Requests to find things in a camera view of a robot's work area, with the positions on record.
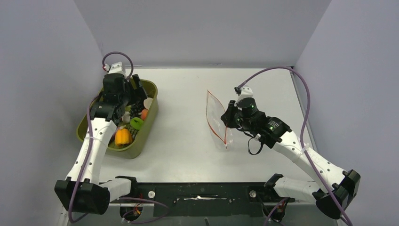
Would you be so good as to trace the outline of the black grape bunch toy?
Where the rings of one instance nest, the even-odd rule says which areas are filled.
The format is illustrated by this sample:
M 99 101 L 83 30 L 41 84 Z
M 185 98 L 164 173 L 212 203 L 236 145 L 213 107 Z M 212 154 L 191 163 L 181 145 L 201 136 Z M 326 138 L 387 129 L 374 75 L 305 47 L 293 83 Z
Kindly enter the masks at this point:
M 137 101 L 136 103 L 130 106 L 129 115 L 130 118 L 141 117 L 142 111 L 145 109 L 144 103 Z

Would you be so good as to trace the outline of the clear zip bag orange zipper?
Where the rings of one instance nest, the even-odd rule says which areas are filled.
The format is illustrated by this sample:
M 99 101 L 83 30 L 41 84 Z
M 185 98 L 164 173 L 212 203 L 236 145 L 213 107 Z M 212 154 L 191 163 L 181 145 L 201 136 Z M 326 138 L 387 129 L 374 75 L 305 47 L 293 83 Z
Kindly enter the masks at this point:
M 207 90 L 206 121 L 215 146 L 221 150 L 230 150 L 233 146 L 231 129 L 221 120 L 225 108 L 219 99 Z

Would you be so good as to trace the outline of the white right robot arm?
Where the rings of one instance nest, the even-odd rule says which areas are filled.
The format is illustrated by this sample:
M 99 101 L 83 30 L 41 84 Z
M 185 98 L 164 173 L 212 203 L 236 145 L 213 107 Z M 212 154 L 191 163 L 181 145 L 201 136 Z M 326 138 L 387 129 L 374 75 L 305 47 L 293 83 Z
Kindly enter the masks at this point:
M 297 165 L 310 181 L 290 179 L 274 174 L 264 185 L 265 196 L 271 201 L 293 198 L 315 204 L 326 216 L 339 219 L 356 197 L 361 176 L 344 170 L 322 157 L 308 145 L 301 146 L 299 137 L 282 120 L 259 111 L 255 99 L 231 100 L 221 116 L 226 127 L 238 129 L 260 142 L 261 146 L 282 154 Z

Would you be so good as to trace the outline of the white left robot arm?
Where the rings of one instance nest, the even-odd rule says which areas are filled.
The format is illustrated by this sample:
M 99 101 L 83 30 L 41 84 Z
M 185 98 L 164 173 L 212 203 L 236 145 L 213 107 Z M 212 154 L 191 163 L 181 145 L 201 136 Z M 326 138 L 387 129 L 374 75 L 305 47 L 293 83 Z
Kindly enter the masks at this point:
M 132 193 L 133 177 L 118 176 L 101 184 L 99 175 L 109 142 L 125 108 L 136 103 L 143 90 L 138 75 L 121 73 L 104 76 L 103 90 L 87 108 L 88 129 L 79 155 L 64 180 L 55 184 L 55 193 L 69 216 L 72 213 L 102 215 L 112 201 Z

